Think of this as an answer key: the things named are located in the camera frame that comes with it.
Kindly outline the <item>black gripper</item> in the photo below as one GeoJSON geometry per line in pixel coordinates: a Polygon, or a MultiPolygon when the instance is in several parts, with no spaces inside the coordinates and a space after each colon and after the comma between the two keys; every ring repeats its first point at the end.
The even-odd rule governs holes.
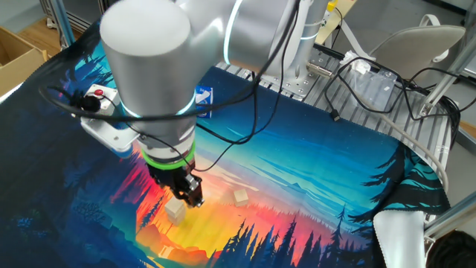
{"type": "Polygon", "coordinates": [[[162,170],[152,165],[147,166],[153,180],[161,187],[167,186],[177,200],[189,206],[201,207],[204,203],[202,195],[202,179],[190,173],[185,167],[162,170]]]}

